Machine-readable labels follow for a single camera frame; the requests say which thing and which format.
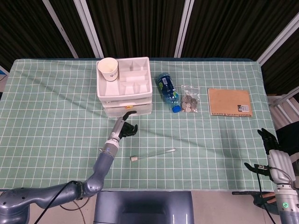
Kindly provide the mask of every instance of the green grid tablecloth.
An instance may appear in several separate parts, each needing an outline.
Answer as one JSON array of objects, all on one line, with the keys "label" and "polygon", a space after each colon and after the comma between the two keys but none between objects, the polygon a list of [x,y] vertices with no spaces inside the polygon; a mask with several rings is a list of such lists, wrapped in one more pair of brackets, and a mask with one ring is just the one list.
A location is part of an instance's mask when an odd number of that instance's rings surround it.
[{"label": "green grid tablecloth", "polygon": [[[150,62],[153,111],[132,117],[106,189],[258,189],[244,162],[267,164],[258,128],[274,133],[256,62]],[[171,113],[154,77],[200,86],[199,113]],[[252,118],[210,116],[207,89],[249,90]],[[0,188],[47,187],[85,180],[115,119],[96,95],[95,61],[15,61],[0,101]],[[131,163],[129,157],[175,147],[173,154]],[[272,189],[268,178],[264,189]]]}]

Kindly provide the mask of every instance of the floor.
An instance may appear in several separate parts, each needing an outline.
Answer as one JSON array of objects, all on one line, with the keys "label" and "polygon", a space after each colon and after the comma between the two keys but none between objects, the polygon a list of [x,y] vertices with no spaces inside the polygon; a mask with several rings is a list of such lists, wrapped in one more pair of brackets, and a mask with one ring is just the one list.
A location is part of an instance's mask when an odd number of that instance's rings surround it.
[{"label": "floor", "polygon": [[[0,92],[4,91],[7,81],[5,77],[0,81]],[[271,224],[267,213],[253,205],[252,196],[233,196],[231,192],[219,191],[193,191],[193,208],[195,224]],[[94,206],[96,197],[92,197],[85,207],[82,208],[86,224],[93,223]],[[64,205],[66,208],[76,208],[74,203]],[[30,207],[30,222],[33,224],[43,210],[37,205]],[[280,224],[279,216],[272,215],[275,222]],[[60,207],[49,209],[40,224],[83,224],[80,211],[66,211]]]}]

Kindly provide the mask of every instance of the green sticker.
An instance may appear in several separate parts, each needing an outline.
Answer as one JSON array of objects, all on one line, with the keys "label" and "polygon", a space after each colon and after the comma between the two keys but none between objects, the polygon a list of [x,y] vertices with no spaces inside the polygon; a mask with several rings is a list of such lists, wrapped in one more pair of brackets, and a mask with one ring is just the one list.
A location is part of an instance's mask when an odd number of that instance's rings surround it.
[{"label": "green sticker", "polygon": [[162,84],[162,83],[159,83],[159,86],[160,86],[160,89],[162,90],[162,88],[163,88],[163,84]]}]

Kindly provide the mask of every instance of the white paper cup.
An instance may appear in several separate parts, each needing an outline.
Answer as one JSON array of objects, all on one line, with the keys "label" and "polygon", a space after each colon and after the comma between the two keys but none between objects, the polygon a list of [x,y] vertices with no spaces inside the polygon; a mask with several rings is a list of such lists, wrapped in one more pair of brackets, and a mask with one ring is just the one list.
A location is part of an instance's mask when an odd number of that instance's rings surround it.
[{"label": "white paper cup", "polygon": [[118,61],[114,58],[106,57],[100,60],[98,69],[107,81],[114,81],[118,77]]}]

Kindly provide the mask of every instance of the brown notebook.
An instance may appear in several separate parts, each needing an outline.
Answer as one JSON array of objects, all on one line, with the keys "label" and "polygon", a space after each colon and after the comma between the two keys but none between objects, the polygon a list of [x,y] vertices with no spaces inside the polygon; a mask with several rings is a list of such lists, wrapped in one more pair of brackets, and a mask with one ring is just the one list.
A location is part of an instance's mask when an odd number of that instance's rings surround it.
[{"label": "brown notebook", "polygon": [[208,89],[208,95],[211,115],[252,117],[248,91]]}]

